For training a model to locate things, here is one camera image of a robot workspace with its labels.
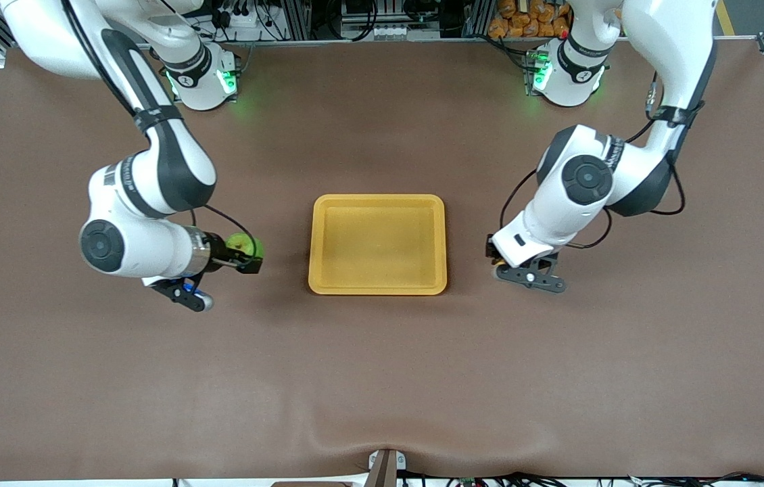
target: orange food package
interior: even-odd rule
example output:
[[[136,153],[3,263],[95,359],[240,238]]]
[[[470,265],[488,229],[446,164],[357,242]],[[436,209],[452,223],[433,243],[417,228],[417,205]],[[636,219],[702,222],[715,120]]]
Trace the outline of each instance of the orange food package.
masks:
[[[539,24],[539,37],[553,37],[553,25]]]
[[[524,28],[529,25],[531,18],[529,14],[516,14],[511,18],[511,26],[514,28]]]
[[[499,0],[496,9],[499,10],[499,15],[503,18],[512,18],[517,13],[517,3],[515,0]]]
[[[562,16],[553,21],[553,36],[568,37],[568,21]]]
[[[529,25],[523,28],[524,37],[536,37],[539,34],[539,21],[532,19]]]
[[[500,39],[505,37],[506,32],[508,32],[508,21],[503,18],[494,18],[490,21],[490,27],[487,28],[488,36]]]
[[[539,22],[552,21],[555,13],[553,5],[545,3],[544,0],[531,0],[529,3],[529,16],[538,19]]]

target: black cable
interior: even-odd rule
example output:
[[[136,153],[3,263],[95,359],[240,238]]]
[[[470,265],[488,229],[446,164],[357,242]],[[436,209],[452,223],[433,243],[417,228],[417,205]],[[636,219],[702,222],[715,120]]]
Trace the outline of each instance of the black cable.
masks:
[[[284,41],[285,39],[275,36],[274,33],[268,29],[268,25],[266,24],[266,22],[271,22],[271,25],[277,25],[277,23],[274,22],[274,19],[270,17],[270,10],[268,10],[267,21],[265,22],[262,21],[262,12],[259,11],[259,3],[261,3],[261,0],[256,0],[256,2],[253,2],[253,6],[256,9],[256,15],[259,17],[259,24],[261,24],[262,27],[265,28],[265,32],[267,32],[268,35],[271,36],[271,38],[273,38],[275,41]]]
[[[672,210],[671,212],[661,212],[661,210],[650,210],[650,213],[656,215],[673,216],[682,213],[682,210],[686,209],[686,192],[682,191],[682,181],[679,179],[679,175],[676,173],[676,164],[670,164],[670,175],[673,176],[673,182],[676,183],[676,191],[679,192],[679,208]]]
[[[333,19],[337,18],[338,15],[341,15],[339,12],[333,12],[333,6],[335,6],[338,1],[339,0],[329,0],[329,2],[327,2],[325,6],[326,24],[327,28],[329,28],[331,31],[332,36],[336,37],[337,39],[345,40],[345,37],[343,37],[341,33],[337,32],[336,28],[334,28],[332,24]],[[357,37],[349,39],[353,43],[357,43],[357,41],[360,41],[364,39],[364,37],[369,36],[369,34],[373,31],[373,28],[376,26],[376,19],[379,18],[379,6],[376,4],[376,0],[367,0],[367,3],[368,8],[366,25],[364,25],[363,30],[361,30],[361,33],[358,34]]]
[[[467,37],[468,38],[475,37],[475,39],[482,39],[490,43],[491,46],[496,47],[496,49],[504,50],[505,52],[509,52],[509,53],[515,53],[516,55],[525,55],[527,53],[525,50],[515,49],[514,47],[507,47],[503,43],[497,43],[497,41],[493,40],[493,37],[485,36],[484,34],[470,34]]]
[[[274,25],[274,30],[277,31],[277,40],[278,41],[286,41],[286,36],[283,36],[283,32],[280,31],[280,26],[277,25],[277,21],[274,20],[274,16],[271,15],[271,6],[270,3],[268,3],[268,0],[258,0],[256,4],[262,4],[262,9],[265,11],[265,14],[268,16],[268,20],[271,21],[271,24]]]
[[[652,118],[652,114],[650,112],[652,111],[652,106],[655,102],[655,81],[657,80],[658,71],[653,71],[653,79],[650,83],[650,91],[648,92],[647,102],[644,107],[644,111],[647,114],[647,123],[644,125],[643,129],[638,130],[638,133],[635,133],[635,135],[632,135],[629,137],[629,139],[626,139],[626,142],[629,144],[636,141],[636,139],[639,139],[642,135],[644,135],[644,133],[647,133],[647,130],[650,130],[653,122],[655,122],[655,119]]]
[[[441,15],[441,3],[439,3],[439,7],[437,9],[437,12],[429,15],[423,15],[417,12],[417,10],[412,10],[410,6],[415,3],[415,0],[404,0],[403,2],[403,13],[408,16],[408,18],[412,19],[413,22],[419,22],[419,24],[427,24],[428,22],[434,22],[439,19],[439,16]]]
[[[253,252],[250,252],[249,257],[250,258],[255,258],[256,257],[256,240],[255,240],[255,238],[253,238],[253,234],[249,233],[249,230],[247,230],[247,228],[245,226],[241,225],[240,222],[237,221],[236,219],[231,218],[231,216],[226,215],[225,213],[221,212],[220,210],[216,209],[213,206],[210,206],[209,204],[206,204],[205,207],[208,210],[211,210],[212,212],[217,213],[219,216],[222,216],[223,218],[229,220],[230,222],[235,224],[235,226],[237,226],[237,228],[240,228],[241,231],[243,231],[243,233],[247,234],[247,237],[249,237],[249,240],[253,243]]]
[[[607,235],[611,234],[611,227],[613,226],[613,216],[611,216],[610,210],[607,208],[602,208],[602,210],[604,210],[605,215],[607,215],[607,228],[604,229],[604,233],[601,235],[601,237],[599,237],[596,241],[593,241],[593,243],[573,243],[573,241],[570,241],[570,243],[566,243],[565,246],[571,247],[571,249],[586,250],[592,249],[592,247],[601,244],[602,241],[607,238]]]
[[[103,66],[103,62],[100,61],[99,56],[94,52],[94,47],[91,44],[91,40],[88,38],[88,34],[85,34],[85,31],[82,29],[81,22],[78,21],[76,10],[73,10],[70,0],[61,0],[61,6],[63,6],[64,13],[66,13],[67,19],[70,21],[70,25],[76,35],[76,38],[79,40],[79,43],[82,44],[82,48],[85,50],[86,55],[88,55],[88,58],[91,60],[91,64],[94,65],[94,69],[97,69],[97,73],[101,78],[103,78],[103,82],[107,87],[109,87],[112,95],[118,99],[120,105],[122,105],[122,107],[130,115],[135,117],[135,110],[129,104],[129,101],[124,98],[123,93],[120,92],[117,85],[114,84],[114,81],[109,77],[109,74],[106,72],[106,68]]]
[[[655,120],[652,120],[652,119],[648,120],[647,124],[644,125],[643,129],[638,130],[638,133],[626,139],[625,142],[627,144],[630,144],[634,141],[637,141],[641,137],[641,135],[644,135],[644,133],[647,133],[647,130],[650,130],[650,127],[652,126],[653,122],[655,122]]]
[[[166,0],[160,0],[160,3],[162,3],[163,5],[165,5],[165,6],[166,6],[166,8],[168,8],[169,10],[172,10],[172,13],[173,13],[173,14],[175,14],[176,16],[179,16],[179,15],[180,15],[180,14],[177,12],[177,10],[175,10],[175,9],[172,9],[172,6],[171,6],[171,5],[169,5],[169,4],[168,4],[168,2],[166,2]]]
[[[502,230],[502,228],[505,226],[505,210],[508,210],[508,205],[511,204],[511,200],[515,199],[515,195],[518,191],[521,190],[521,186],[524,185],[533,175],[535,175],[536,169],[530,170],[529,175],[525,176],[525,178],[521,179],[520,183],[517,183],[517,185],[514,188],[514,191],[511,191],[511,194],[508,195],[508,199],[505,200],[505,204],[502,206],[502,211],[499,212],[499,229]]]
[[[508,56],[509,61],[512,62],[515,66],[517,66],[520,69],[523,69],[524,71],[536,71],[536,68],[530,68],[526,65],[521,64],[517,58],[515,58],[515,55],[524,56],[527,55],[526,51],[520,50],[520,49],[513,49],[512,47],[508,47],[505,45],[505,41],[502,40],[502,38],[499,39],[498,43],[497,41],[494,41],[492,37],[485,36],[484,34],[470,34],[469,37],[475,37],[477,39],[483,39],[484,41],[487,41],[490,43],[491,46],[496,47],[496,49],[499,49],[503,53],[505,53],[506,56]]]

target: black strap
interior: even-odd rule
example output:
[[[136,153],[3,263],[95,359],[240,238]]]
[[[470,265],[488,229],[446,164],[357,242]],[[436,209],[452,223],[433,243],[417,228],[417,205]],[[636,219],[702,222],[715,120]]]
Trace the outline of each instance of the black strap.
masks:
[[[154,210],[144,198],[139,194],[139,188],[135,185],[133,179],[133,161],[135,160],[135,154],[131,155],[120,163],[120,185],[123,186],[123,191],[126,193],[126,197],[129,198],[129,202],[135,206],[139,212],[142,212],[148,218],[166,218],[166,213],[157,212]]]
[[[140,110],[135,113],[133,117],[133,123],[138,127],[141,132],[145,132],[150,127],[155,126],[157,123],[164,122],[166,120],[182,120],[181,111],[175,105],[161,105],[157,108],[150,108],[147,110]]]
[[[163,62],[163,64],[166,65],[166,68],[168,68],[168,73],[169,76],[172,77],[172,80],[182,87],[198,86],[199,80],[207,74],[212,65],[211,50],[209,50],[205,44],[202,44],[200,53],[201,58],[199,58],[199,53],[196,53],[196,55],[193,56],[193,59],[190,59],[187,62],[181,62],[181,64]]]
[[[571,44],[571,48],[576,50],[578,53],[582,53],[582,55],[585,55],[586,57],[602,57],[606,56],[613,50],[613,46],[608,47],[608,49],[596,51],[595,49],[589,49],[589,47],[581,46],[577,41],[574,40],[574,37],[568,36],[567,39],[565,39],[564,43]]]
[[[698,114],[698,111],[703,107],[704,101],[701,99],[701,101],[698,102],[697,105],[694,106],[691,110],[687,110],[685,108],[679,108],[679,107],[669,107],[667,105],[660,106],[657,110],[655,110],[655,113],[651,117],[652,120],[663,120],[667,122],[667,126],[670,127],[670,129],[673,129],[673,127],[678,126],[679,124],[684,124],[684,126],[689,126],[689,124],[692,124],[694,121],[695,115]]]
[[[565,72],[568,73],[568,75],[570,75],[571,81],[573,81],[573,83],[588,83],[589,80],[592,80],[592,77],[598,74],[598,72],[601,71],[601,68],[604,67],[604,64],[598,64],[592,68],[587,68],[586,66],[576,64],[576,62],[571,61],[571,58],[569,58],[565,53],[565,49],[563,49],[564,46],[565,43],[559,44],[559,49],[557,50],[559,67],[561,67]]]

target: table surface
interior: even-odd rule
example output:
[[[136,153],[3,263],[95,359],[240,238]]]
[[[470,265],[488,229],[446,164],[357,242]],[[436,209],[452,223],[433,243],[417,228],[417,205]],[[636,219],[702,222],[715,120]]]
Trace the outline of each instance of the table surface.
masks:
[[[379,447],[445,476],[764,474],[764,56],[720,41],[718,58],[679,160],[687,210],[565,250],[552,296],[494,281],[484,237],[555,132],[644,124],[652,69],[627,43],[571,109],[524,96],[483,44],[258,49],[237,103],[182,108],[212,204],[267,252],[259,275],[206,277],[217,304],[197,315],[82,261],[89,175],[147,142],[103,84],[11,52],[0,479],[335,475]],[[312,206],[341,192],[441,197],[447,290],[312,294]]]

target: plastic tray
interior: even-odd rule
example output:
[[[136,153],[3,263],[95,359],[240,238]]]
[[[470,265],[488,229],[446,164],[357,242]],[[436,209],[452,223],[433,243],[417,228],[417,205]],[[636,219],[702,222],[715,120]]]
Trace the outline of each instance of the plastic tray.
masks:
[[[433,296],[448,283],[445,210],[432,194],[327,194],[313,207],[310,289]]]

